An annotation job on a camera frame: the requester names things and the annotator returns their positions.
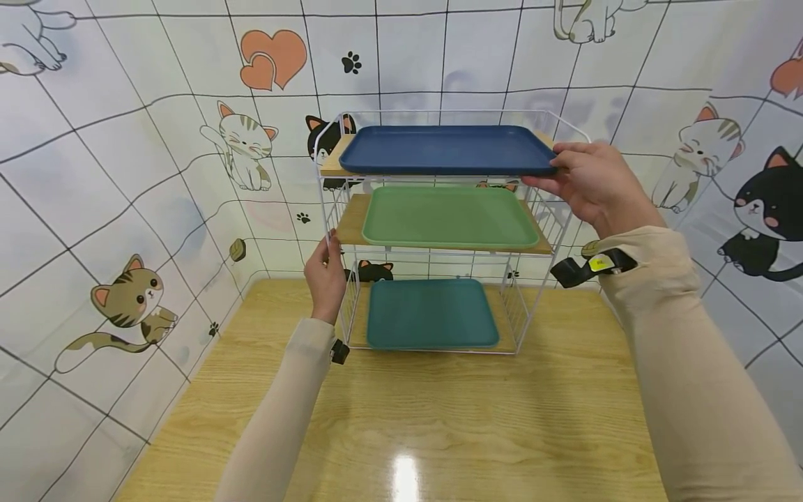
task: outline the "paw print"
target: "paw print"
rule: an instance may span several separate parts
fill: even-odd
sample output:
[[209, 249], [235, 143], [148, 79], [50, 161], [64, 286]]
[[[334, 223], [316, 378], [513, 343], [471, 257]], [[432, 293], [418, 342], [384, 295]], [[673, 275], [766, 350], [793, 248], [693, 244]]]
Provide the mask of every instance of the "paw print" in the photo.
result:
[[340, 59], [340, 62], [343, 63], [343, 73], [353, 73], [354, 75], [360, 73], [357, 70], [362, 68], [362, 63], [358, 63], [358, 61], [360, 61], [360, 55], [349, 51], [347, 57]]

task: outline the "plastic tray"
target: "plastic tray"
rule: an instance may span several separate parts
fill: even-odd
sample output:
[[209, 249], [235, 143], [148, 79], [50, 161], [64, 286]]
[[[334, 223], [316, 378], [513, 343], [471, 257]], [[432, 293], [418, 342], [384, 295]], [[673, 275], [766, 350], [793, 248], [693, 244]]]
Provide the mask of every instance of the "plastic tray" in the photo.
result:
[[362, 236], [377, 246], [525, 249], [538, 244], [532, 217], [509, 190], [473, 186], [382, 186]]
[[473, 279], [394, 280], [371, 286], [368, 345], [459, 349], [499, 343], [483, 285]]
[[358, 174], [551, 176], [555, 153], [518, 125], [374, 125], [340, 156]]

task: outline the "beige sleeve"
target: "beige sleeve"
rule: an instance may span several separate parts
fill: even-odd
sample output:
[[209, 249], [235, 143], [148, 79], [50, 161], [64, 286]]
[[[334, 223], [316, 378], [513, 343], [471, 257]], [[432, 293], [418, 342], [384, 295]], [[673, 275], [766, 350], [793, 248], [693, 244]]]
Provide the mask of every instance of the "beige sleeve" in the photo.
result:
[[234, 447], [215, 502], [280, 502], [296, 466], [318, 391], [329, 371], [335, 329], [302, 319], [279, 372]]
[[793, 453], [703, 308], [681, 234], [644, 227], [601, 241], [639, 265], [601, 277], [630, 343], [670, 502], [803, 500]]

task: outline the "teal tray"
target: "teal tray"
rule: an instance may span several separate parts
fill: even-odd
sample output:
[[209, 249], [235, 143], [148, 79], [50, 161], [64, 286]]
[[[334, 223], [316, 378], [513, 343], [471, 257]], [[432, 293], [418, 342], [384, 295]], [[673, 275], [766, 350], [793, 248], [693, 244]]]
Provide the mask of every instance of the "teal tray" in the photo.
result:
[[463, 349], [493, 347], [499, 331], [477, 280], [386, 280], [371, 286], [366, 339], [383, 350]]
[[476, 250], [526, 249], [539, 238], [511, 191], [474, 186], [377, 188], [362, 237], [376, 246]]

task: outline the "orange heart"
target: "orange heart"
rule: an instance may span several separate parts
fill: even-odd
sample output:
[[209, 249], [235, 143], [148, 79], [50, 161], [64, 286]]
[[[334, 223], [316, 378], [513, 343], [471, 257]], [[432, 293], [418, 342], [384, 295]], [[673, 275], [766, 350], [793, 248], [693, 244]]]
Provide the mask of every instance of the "orange heart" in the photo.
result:
[[254, 56], [250, 66], [244, 66], [240, 70], [240, 79], [252, 89], [270, 91], [273, 88], [273, 76], [273, 61], [261, 54]]
[[[307, 47], [304, 41], [295, 32], [290, 30], [279, 30], [271, 37], [264, 31], [252, 30], [243, 35], [240, 41], [240, 48], [243, 57], [256, 66], [259, 56], [267, 56], [266, 59], [273, 60], [273, 81], [279, 88], [284, 90], [284, 86], [307, 63]], [[243, 83], [252, 87], [245, 79]]]

